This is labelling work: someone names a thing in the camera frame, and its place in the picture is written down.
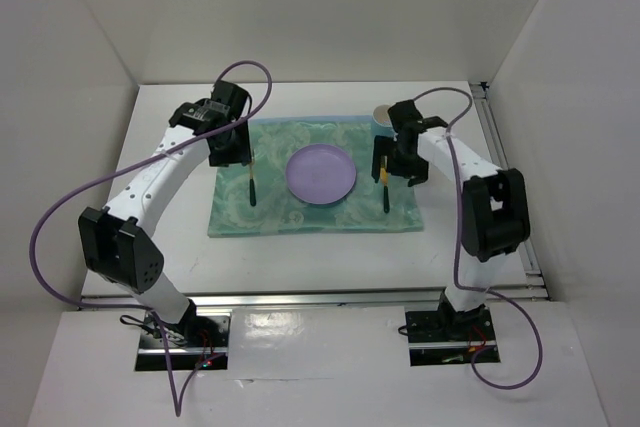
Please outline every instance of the white wall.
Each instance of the white wall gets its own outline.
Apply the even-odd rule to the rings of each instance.
[[[137,91],[81,0],[0,0],[0,418],[26,423],[63,306],[27,260],[38,217],[62,194],[108,171]],[[76,227],[93,192],[52,220],[40,245],[45,276],[79,291]]]
[[[611,425],[638,425],[640,0],[540,0],[490,101]]]
[[[536,0],[89,0],[142,83],[210,82],[239,58],[277,80],[488,80]],[[252,69],[238,78],[261,80]]]

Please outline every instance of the white table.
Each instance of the white table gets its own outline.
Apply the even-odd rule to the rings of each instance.
[[[275,84],[258,115],[291,117],[370,114],[438,86],[469,91],[466,82],[374,82]],[[264,84],[244,84],[257,102]],[[142,86],[122,148],[118,168],[150,155],[173,111],[183,102],[209,95],[211,85]],[[423,115],[452,119],[466,105],[455,92],[439,92],[418,102]],[[456,134],[489,158],[475,110],[456,126]],[[132,176],[117,179],[110,196]],[[187,294],[290,292],[444,287],[453,261],[455,192],[436,169],[416,188],[425,225],[403,234],[296,234],[252,238],[207,237],[216,170],[200,165],[166,209],[154,236],[165,256],[164,272]],[[511,256],[499,285],[524,285],[519,255]],[[89,272],[85,296],[122,295],[115,285]]]
[[[139,330],[118,322],[122,312],[65,313],[29,426],[605,427],[564,304],[522,305],[545,361],[514,392],[484,386],[468,365],[410,367],[396,331],[401,307],[236,311],[229,370],[199,374],[180,419],[166,373],[134,372]],[[510,305],[491,312],[501,363],[479,368],[495,382],[520,381],[535,364],[531,330]],[[176,374],[178,385],[186,376]]]

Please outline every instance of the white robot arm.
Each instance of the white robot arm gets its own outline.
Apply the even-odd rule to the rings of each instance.
[[[249,94],[239,86],[216,82],[210,99],[185,103],[176,110],[154,155],[162,155],[194,136],[233,123],[241,117],[247,100]],[[217,326],[198,317],[193,301],[180,293],[162,272],[164,257],[151,241],[173,196],[207,158],[211,166],[250,163],[247,124],[165,154],[164,159],[138,172],[101,210],[85,209],[78,226],[90,270],[154,310],[174,333],[189,339],[206,330],[215,343]]]
[[[412,100],[389,109],[395,139],[376,137],[372,176],[377,181],[382,158],[387,171],[409,179],[409,185],[426,182],[434,165],[455,182],[453,159],[447,143],[451,137],[462,183],[462,258],[458,280],[474,289],[457,288],[452,281],[445,289],[439,311],[448,324],[477,317],[486,293],[518,245],[529,237],[530,225],[524,178],[516,169],[502,170],[480,157],[446,131],[439,117],[422,118]]]

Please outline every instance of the patterned cloth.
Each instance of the patterned cloth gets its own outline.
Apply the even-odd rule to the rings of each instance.
[[[257,205],[249,204],[249,167],[218,169],[209,220],[209,237],[294,232],[409,232],[422,230],[413,189],[405,179],[389,178],[391,211],[382,210],[382,184],[371,178],[373,137],[368,117],[351,121],[302,118],[252,122]],[[307,204],[287,188],[289,157],[309,144],[334,144],[353,159],[357,180],[345,199],[328,206]]]

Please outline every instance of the purple plate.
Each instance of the purple plate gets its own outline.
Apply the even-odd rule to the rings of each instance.
[[[344,150],[330,144],[311,144],[287,162],[287,185],[293,195],[310,204],[331,204],[346,196],[356,183],[356,166]]]

